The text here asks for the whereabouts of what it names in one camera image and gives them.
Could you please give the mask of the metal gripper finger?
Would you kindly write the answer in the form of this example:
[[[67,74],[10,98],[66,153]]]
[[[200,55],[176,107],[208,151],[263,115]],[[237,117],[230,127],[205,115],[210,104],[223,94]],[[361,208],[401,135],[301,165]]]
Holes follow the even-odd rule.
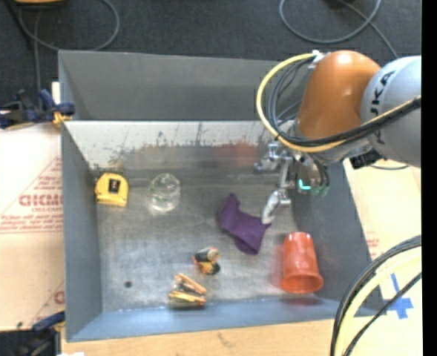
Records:
[[[275,172],[291,161],[290,153],[276,142],[270,142],[258,162],[254,164],[257,173]]]
[[[270,224],[282,208],[288,208],[291,205],[291,199],[285,189],[279,188],[274,190],[263,206],[261,213],[261,222]]]

